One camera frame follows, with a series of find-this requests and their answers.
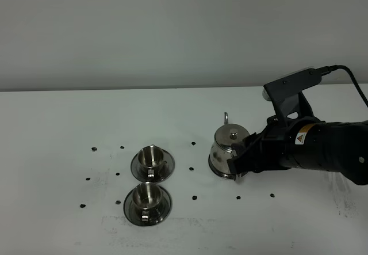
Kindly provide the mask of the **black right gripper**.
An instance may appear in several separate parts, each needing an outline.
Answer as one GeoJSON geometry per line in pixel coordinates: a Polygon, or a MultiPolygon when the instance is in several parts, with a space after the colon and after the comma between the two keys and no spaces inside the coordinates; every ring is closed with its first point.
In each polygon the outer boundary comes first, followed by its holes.
{"type": "Polygon", "coordinates": [[[231,158],[227,159],[230,172],[238,175],[296,168],[295,160],[289,154],[290,130],[295,122],[296,119],[287,117],[286,124],[282,124],[276,116],[269,117],[258,141],[257,133],[253,133],[241,143],[233,144],[231,158]]]}

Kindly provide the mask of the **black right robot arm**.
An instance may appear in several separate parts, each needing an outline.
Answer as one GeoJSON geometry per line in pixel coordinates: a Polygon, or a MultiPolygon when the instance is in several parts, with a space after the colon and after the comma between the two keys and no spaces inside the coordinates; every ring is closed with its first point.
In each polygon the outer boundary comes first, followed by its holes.
{"type": "Polygon", "coordinates": [[[305,117],[269,121],[259,134],[234,145],[231,173],[305,169],[341,173],[367,185],[367,122],[326,123],[305,117]]]}

